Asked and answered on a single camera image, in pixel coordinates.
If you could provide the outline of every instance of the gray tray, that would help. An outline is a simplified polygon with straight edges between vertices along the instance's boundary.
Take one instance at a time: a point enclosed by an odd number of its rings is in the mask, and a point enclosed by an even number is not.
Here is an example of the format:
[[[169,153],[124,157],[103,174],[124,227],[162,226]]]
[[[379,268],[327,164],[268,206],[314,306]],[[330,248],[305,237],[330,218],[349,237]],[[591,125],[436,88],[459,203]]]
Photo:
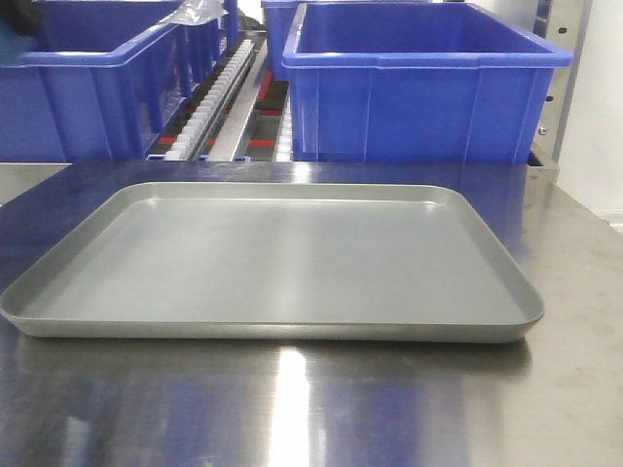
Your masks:
[[[0,310],[40,337],[506,342],[542,302],[447,189],[175,182],[120,190]]]

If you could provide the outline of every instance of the red part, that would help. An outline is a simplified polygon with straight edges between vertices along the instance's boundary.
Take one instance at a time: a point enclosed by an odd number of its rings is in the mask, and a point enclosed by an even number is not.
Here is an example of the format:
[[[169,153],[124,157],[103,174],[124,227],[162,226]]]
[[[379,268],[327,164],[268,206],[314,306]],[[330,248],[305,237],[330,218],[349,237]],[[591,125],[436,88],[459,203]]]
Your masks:
[[[283,112],[281,112],[280,110],[260,110],[260,115],[276,115],[276,116],[279,116],[282,113]]]
[[[170,146],[175,141],[177,141],[177,138],[175,136],[163,136],[162,138],[160,138],[160,141],[158,141],[158,144],[167,144]]]
[[[269,71],[264,78],[264,83],[262,83],[262,87],[260,87],[260,93],[257,96],[258,102],[264,102],[266,99],[266,94],[269,93],[269,87],[271,86],[271,82],[273,81],[273,72]]]
[[[273,148],[275,142],[272,139],[252,139],[249,141],[249,148]]]

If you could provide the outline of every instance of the tray surface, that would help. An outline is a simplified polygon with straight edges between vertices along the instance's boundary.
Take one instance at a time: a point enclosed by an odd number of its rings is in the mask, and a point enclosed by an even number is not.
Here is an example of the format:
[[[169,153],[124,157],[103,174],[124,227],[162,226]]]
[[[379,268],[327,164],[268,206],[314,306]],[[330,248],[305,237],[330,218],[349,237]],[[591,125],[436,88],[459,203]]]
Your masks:
[[[261,183],[125,188],[0,307],[27,334],[85,337],[512,341],[541,315],[455,192]]]

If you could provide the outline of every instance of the plastic bag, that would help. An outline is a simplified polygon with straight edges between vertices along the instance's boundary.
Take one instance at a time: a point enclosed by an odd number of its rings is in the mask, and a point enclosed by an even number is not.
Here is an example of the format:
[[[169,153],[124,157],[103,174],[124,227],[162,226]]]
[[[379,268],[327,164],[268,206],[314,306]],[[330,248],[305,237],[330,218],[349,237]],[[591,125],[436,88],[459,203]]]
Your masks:
[[[186,0],[161,22],[195,26],[206,24],[227,14],[219,0]]]

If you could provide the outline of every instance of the steel countertop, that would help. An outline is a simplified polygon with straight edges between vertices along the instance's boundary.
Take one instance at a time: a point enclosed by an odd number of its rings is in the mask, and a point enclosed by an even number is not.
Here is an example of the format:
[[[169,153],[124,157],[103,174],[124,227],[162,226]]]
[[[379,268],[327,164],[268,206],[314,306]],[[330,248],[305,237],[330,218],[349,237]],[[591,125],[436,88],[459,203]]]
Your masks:
[[[621,465],[623,236],[538,169],[79,163],[0,209],[0,290],[119,189],[167,180],[453,188],[545,317],[508,345],[37,340],[1,320],[3,467]]]

